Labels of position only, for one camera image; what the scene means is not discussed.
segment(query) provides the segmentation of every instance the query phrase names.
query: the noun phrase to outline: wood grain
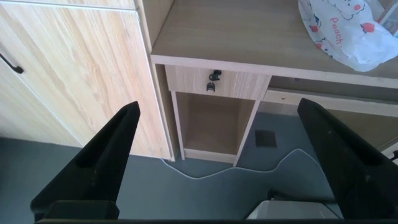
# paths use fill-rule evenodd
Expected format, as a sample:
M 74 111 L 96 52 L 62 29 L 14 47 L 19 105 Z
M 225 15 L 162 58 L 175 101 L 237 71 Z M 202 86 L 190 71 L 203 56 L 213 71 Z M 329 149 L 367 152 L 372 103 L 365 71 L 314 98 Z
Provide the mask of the wood grain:
M 14 2 L 31 2 L 46 4 L 63 4 L 69 6 L 97 6 L 109 8 L 135 9 L 134 0 L 9 0 Z
M 145 24 L 144 33 L 150 43 L 150 53 L 173 3 L 174 0 L 138 0 L 139 10 L 143 13 L 141 18 Z
M 345 83 L 321 82 L 302 78 L 272 77 L 271 88 L 298 90 L 328 95 L 366 98 L 398 102 L 398 89 L 373 86 L 352 85 Z
M 391 101 L 369 100 L 277 88 L 269 88 L 263 101 L 299 105 L 302 98 L 312 100 L 324 108 L 331 110 L 398 117 L 398 103 Z
M 184 148 L 236 155 L 238 104 L 232 98 L 191 95 Z
M 176 0 L 155 63 L 398 88 L 398 58 L 355 72 L 317 49 L 297 1 Z
M 236 155 L 234 166 L 238 164 L 239 157 L 242 154 L 244 144 L 248 138 L 250 128 L 253 124 L 254 117 L 256 116 L 258 107 L 260 105 L 260 100 L 242 101 L 239 105 L 239 115 L 238 115 L 238 153 Z
M 226 162 L 231 164 L 236 160 L 236 155 L 232 154 L 222 154 L 194 149 L 184 149 L 184 151 L 187 157 L 192 159 L 203 159 L 207 161 Z
M 169 0 L 146 0 L 136 1 L 140 17 L 140 27 L 144 36 L 144 43 L 147 50 L 148 63 L 152 79 L 155 85 L 160 115 L 164 126 L 164 132 L 171 153 L 171 161 L 174 161 L 180 152 L 178 146 L 178 134 L 176 120 L 173 112 L 172 97 L 167 88 L 167 77 L 164 65 L 155 65 L 151 62 L 150 53 L 160 29 L 163 26 L 165 17 L 169 13 L 173 1 Z
M 29 71 L 23 81 L 82 144 L 122 106 L 138 101 L 131 152 L 170 159 L 134 11 L 3 2 L 0 27 L 0 43 Z
M 210 96 L 261 100 L 271 77 L 262 74 L 222 71 L 216 91 L 206 91 L 213 70 L 166 65 L 169 90 Z
M 0 136 L 81 147 L 8 65 L 0 61 Z
M 189 120 L 189 95 L 172 91 L 174 115 L 180 144 L 181 158 L 185 160 L 184 144 L 187 141 L 188 120 Z

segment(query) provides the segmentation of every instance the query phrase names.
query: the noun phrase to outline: white plastic bag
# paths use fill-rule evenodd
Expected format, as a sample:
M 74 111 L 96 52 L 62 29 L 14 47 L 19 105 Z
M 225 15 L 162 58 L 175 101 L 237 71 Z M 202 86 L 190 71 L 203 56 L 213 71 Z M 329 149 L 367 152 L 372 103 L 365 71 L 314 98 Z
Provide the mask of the white plastic bag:
M 364 0 L 298 0 L 298 8 L 315 44 L 356 71 L 398 55 L 398 38 L 373 20 Z

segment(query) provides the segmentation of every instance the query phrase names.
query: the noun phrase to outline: black door handle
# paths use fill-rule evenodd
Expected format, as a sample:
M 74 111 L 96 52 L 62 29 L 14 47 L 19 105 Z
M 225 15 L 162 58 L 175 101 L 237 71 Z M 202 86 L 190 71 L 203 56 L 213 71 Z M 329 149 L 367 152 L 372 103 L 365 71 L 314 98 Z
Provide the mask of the black door handle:
M 15 66 L 11 65 L 11 63 L 2 54 L 0 54 L 0 57 L 14 72 L 16 72 L 18 74 L 24 73 L 23 68 L 21 68 L 20 66 L 15 67 Z

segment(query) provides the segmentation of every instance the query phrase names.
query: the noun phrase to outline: wooden cabinet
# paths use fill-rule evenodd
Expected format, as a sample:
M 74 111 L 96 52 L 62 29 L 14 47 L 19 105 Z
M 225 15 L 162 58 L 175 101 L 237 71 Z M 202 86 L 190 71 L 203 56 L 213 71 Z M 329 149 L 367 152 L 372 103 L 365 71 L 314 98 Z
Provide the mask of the wooden cabinet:
M 62 4 L 66 6 L 91 6 L 135 9 L 134 0 L 11 0 L 44 4 Z
M 1 136 L 81 146 L 3 61 L 0 61 L 0 90 Z
M 0 2 L 0 29 L 19 78 L 82 145 L 138 101 L 132 153 L 170 159 L 136 11 Z

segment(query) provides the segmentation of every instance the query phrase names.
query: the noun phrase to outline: power cord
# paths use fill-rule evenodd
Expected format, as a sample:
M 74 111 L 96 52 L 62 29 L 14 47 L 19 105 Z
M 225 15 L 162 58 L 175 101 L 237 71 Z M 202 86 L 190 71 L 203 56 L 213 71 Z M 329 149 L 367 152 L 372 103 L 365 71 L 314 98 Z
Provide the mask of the power cord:
M 320 165 L 317 163 L 317 161 L 316 161 L 312 156 L 310 156 L 308 153 L 306 153 L 305 151 L 303 151 L 302 149 L 294 149 L 293 151 L 291 151 L 290 153 L 288 153 L 285 157 L 283 157 L 283 159 L 281 159 L 281 160 L 278 162 L 278 164 L 276 165 L 276 167 L 273 168 L 272 170 L 265 170 L 265 171 L 263 171 L 263 170 L 247 169 L 247 168 L 242 168 L 242 167 L 230 167 L 230 168 L 227 168 L 227 169 L 225 169 L 225 170 L 221 170 L 221 171 L 215 172 L 214 174 L 206 175 L 206 176 L 203 176 L 203 177 L 192 177 L 192 176 L 190 176 L 190 175 L 188 175 L 188 174 L 185 174 L 185 173 L 183 173 L 182 171 L 178 170 L 178 169 L 175 168 L 174 166 L 171 166 L 170 164 L 168 164 L 168 163 L 167 163 L 166 161 L 164 161 L 163 159 L 160 159 L 160 160 L 161 160 L 167 167 L 171 168 L 171 169 L 174 170 L 175 172 L 178 172 L 179 174 L 183 175 L 184 177 L 187 177 L 187 178 L 192 179 L 192 180 L 203 180 L 203 179 L 205 179 L 205 178 L 213 177 L 213 176 L 215 176 L 215 175 L 218 175 L 218 174 L 221 174 L 221 173 L 224 173 L 224 172 L 226 172 L 226 171 L 228 171 L 228 170 L 233 170 L 233 169 L 245 170 L 245 171 L 249 171 L 249 172 L 255 172 L 255 173 L 258 173 L 258 174 L 268 174 L 268 173 L 274 172 L 276 169 L 278 169 L 279 165 L 280 165 L 286 158 L 288 158 L 291 154 L 293 154 L 293 153 L 296 152 L 296 151 L 303 152 L 305 155 L 307 155 L 309 158 L 311 158 L 311 160 L 319 167 L 319 170 L 322 172 L 322 174 L 325 175 L 325 173 L 323 173 L 323 170 L 322 170 L 322 168 L 320 167 Z

